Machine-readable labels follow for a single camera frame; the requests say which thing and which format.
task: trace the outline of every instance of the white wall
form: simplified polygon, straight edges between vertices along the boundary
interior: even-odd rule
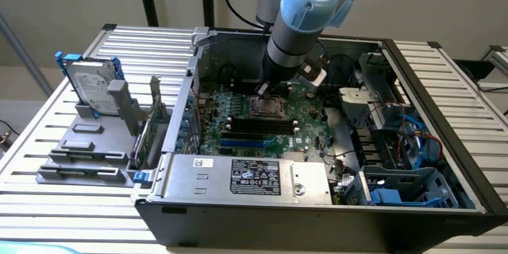
[[[256,0],[232,0],[249,19]],[[160,24],[202,25],[201,0],[156,0]],[[36,63],[53,67],[53,53],[82,52],[104,23],[146,25],[141,0],[0,0],[0,11]],[[246,26],[216,0],[217,26]],[[438,41],[457,58],[477,58],[490,44],[508,44],[504,0],[357,0],[341,35]],[[18,60],[0,40],[0,65]]]

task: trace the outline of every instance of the motherboard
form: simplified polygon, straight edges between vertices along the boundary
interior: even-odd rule
[[[322,100],[301,84],[260,98],[205,83],[198,94],[200,155],[284,158],[322,162],[329,137]]]

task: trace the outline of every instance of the warning label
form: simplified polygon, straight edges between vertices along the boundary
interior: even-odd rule
[[[237,195],[280,196],[278,162],[232,160],[229,191]]]

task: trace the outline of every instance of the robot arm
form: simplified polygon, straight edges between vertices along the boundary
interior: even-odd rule
[[[296,73],[300,81],[310,87],[321,84],[326,77],[325,63],[313,62],[305,56],[322,29],[340,26],[353,1],[257,0],[257,22],[273,24],[261,63],[261,83],[256,90],[260,96],[269,94],[274,86]]]

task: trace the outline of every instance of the white sticker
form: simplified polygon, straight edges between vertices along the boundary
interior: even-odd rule
[[[73,76],[89,106],[101,114],[118,115],[114,98],[106,93],[106,80],[98,74],[74,73]]]
[[[194,168],[210,168],[213,167],[213,159],[194,158],[193,160]]]

